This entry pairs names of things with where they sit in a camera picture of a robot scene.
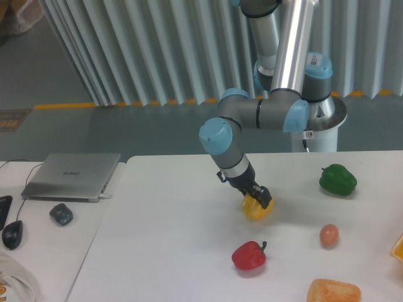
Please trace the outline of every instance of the egg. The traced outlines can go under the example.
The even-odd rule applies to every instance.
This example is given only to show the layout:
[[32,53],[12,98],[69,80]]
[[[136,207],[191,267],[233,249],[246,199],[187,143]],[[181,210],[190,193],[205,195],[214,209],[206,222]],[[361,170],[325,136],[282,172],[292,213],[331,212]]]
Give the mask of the egg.
[[336,225],[325,225],[319,234],[319,238],[324,247],[332,247],[339,240],[339,229]]

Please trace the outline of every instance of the corrugated wall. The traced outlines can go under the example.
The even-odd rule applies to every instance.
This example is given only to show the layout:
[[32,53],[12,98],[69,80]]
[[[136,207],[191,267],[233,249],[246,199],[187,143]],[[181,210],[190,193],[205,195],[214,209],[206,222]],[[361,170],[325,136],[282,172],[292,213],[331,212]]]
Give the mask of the corrugated wall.
[[[98,105],[219,99],[253,86],[256,51],[230,0],[41,0]],[[322,0],[310,50],[333,61],[342,96],[403,94],[403,1]]]

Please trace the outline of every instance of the laptop logo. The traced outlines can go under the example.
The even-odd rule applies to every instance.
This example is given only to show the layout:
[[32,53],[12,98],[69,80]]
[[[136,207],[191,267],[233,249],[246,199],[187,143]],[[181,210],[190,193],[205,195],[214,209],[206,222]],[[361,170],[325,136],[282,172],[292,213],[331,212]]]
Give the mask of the laptop logo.
[[63,172],[63,175],[80,175],[81,172]]

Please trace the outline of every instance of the gray floor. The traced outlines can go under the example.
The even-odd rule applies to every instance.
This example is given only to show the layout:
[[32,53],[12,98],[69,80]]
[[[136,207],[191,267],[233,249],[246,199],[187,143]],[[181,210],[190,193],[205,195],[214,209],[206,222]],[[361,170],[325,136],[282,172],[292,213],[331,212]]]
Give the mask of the gray floor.
[[[89,102],[74,68],[45,19],[31,31],[0,38],[0,109]],[[403,150],[403,99],[348,97],[339,150]],[[134,155],[202,154],[198,131],[216,104],[164,107],[36,109],[10,133],[0,133],[0,160],[44,160],[51,152]],[[244,130],[247,153],[290,152],[288,134]]]

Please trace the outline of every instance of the silver laptop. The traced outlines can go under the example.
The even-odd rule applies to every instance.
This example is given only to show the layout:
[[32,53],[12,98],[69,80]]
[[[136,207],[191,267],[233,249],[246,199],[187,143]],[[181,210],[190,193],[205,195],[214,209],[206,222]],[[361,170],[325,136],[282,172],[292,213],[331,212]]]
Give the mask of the silver laptop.
[[50,154],[21,193],[26,199],[98,202],[120,154]]

